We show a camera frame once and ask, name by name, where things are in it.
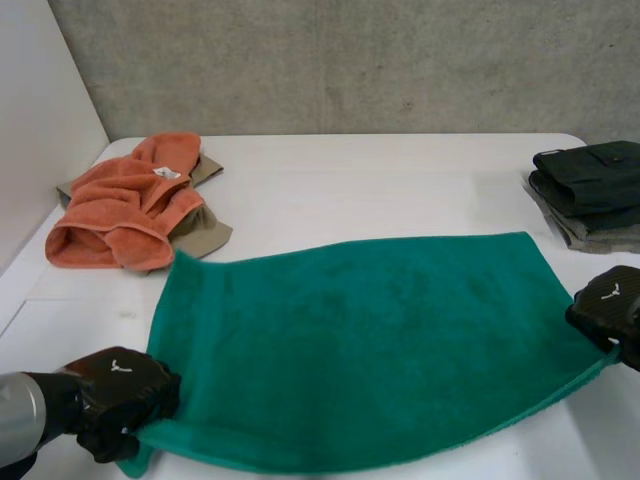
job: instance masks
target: orange towel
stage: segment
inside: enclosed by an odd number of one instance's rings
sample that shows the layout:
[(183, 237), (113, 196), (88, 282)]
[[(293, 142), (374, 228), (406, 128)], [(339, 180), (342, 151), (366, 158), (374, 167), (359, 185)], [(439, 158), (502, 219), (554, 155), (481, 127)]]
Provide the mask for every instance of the orange towel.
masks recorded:
[[(189, 184), (199, 151), (200, 137), (193, 133), (161, 133), (130, 155), (91, 168), (73, 182), (67, 212), (47, 237), (47, 259), (66, 268), (169, 265), (169, 232), (204, 203)], [(154, 172), (160, 167), (180, 176), (160, 176)]]

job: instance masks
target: white table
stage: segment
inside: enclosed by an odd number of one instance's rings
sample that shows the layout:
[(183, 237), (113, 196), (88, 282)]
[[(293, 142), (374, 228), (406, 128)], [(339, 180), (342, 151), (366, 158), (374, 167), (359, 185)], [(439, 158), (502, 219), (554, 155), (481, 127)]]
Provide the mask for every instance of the white table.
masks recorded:
[[(130, 152), (111, 144), (98, 161)], [(234, 227), (209, 261), (230, 261), (345, 240), (527, 231), (574, 293), (630, 254), (570, 252), (522, 188), (540, 151), (583, 145), (562, 134), (205, 137), (225, 173), (198, 188)], [(58, 207), (0, 278), (2, 371), (50, 371), (112, 345), (144, 349), (166, 272), (63, 270), (48, 265), (44, 239)], [(471, 445), (343, 479), (637, 478), (640, 381), (612, 367), (569, 400)], [(40, 454), (28, 479), (124, 479), (93, 464), (73, 438)], [(150, 480), (275, 479), (158, 456)]]

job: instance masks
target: green towel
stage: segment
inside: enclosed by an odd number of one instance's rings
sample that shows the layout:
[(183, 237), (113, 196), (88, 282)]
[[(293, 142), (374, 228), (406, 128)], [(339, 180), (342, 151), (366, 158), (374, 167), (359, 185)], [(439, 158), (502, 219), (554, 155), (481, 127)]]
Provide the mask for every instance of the green towel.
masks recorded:
[(524, 233), (342, 243), (228, 264), (179, 254), (148, 352), (182, 375), (152, 449), (261, 473), (415, 460), (511, 425), (615, 355)]

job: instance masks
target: stack of clothes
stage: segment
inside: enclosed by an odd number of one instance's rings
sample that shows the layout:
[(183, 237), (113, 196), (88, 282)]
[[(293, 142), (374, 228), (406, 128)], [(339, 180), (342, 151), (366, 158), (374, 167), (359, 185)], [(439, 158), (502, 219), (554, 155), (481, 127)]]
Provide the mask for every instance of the stack of clothes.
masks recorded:
[(640, 253), (640, 144), (543, 152), (533, 163), (534, 198), (570, 249)]
[(58, 186), (67, 211), (47, 237), (47, 259), (65, 268), (149, 271), (171, 264), (177, 249), (213, 252), (232, 230), (194, 187), (221, 171), (194, 133), (146, 138), (131, 154)]

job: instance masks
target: clothing tag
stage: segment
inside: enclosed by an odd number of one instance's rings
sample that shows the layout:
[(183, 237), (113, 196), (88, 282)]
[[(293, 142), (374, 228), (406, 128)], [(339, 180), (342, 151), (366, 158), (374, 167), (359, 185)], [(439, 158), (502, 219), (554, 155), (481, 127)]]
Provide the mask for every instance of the clothing tag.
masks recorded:
[(175, 180), (181, 175), (179, 172), (174, 172), (168, 167), (154, 168), (153, 171), (156, 175), (159, 175), (163, 178), (168, 178), (169, 180)]

